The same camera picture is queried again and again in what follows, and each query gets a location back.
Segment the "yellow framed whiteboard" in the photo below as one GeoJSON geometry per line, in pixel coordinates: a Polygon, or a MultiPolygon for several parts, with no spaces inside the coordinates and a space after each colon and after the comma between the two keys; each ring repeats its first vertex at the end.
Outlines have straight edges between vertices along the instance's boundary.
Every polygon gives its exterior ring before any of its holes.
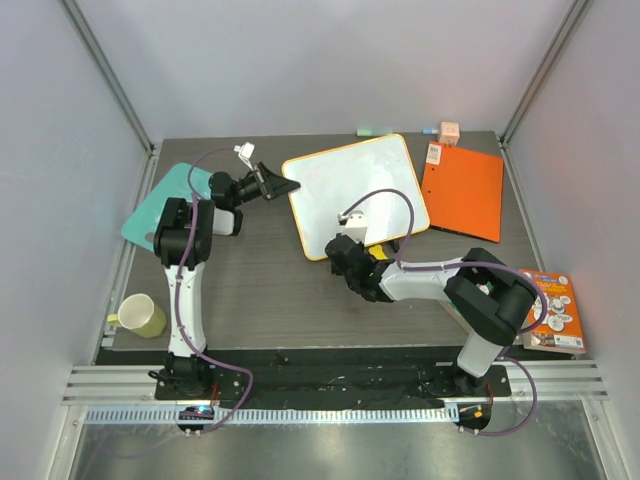
{"type": "Polygon", "coordinates": [[[301,187],[289,195],[305,257],[319,261],[339,232],[338,215],[357,209],[368,221],[365,244],[427,230],[430,218],[403,136],[390,134],[287,160],[282,175],[301,187]]]}

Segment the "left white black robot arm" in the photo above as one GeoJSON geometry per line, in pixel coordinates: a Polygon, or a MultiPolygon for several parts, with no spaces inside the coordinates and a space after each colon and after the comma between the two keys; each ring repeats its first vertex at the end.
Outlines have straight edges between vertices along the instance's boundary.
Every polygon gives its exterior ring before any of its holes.
{"type": "Polygon", "coordinates": [[[208,180],[209,193],[193,190],[189,200],[166,200],[153,240],[164,268],[170,294],[171,327],[164,366],[151,371],[159,400],[200,399],[214,386],[212,363],[205,358],[207,340],[202,322],[202,280],[215,235],[240,233],[239,207],[262,198],[271,201],[301,187],[259,162],[234,179],[216,172],[208,180]]]}

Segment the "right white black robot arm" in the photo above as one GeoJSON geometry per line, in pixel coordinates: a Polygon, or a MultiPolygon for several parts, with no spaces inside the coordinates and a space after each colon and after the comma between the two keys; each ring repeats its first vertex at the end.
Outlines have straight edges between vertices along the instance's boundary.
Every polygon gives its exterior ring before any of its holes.
{"type": "Polygon", "coordinates": [[[325,254],[332,273],[366,301],[424,299],[454,307],[470,327],[451,371],[453,386],[465,395],[486,385],[487,372],[524,332],[536,301],[541,302],[538,320],[546,317],[547,302],[535,280],[483,248],[451,261],[411,263],[378,259],[363,244],[338,234],[325,254]]]}

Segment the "yellow bone shaped eraser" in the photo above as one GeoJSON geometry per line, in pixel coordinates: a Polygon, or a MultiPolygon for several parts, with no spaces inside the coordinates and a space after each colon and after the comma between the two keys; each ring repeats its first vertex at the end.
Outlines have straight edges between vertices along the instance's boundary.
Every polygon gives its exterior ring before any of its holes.
{"type": "Polygon", "coordinates": [[[381,244],[373,245],[368,248],[368,253],[378,261],[388,261],[391,257],[387,255],[381,244]]]}

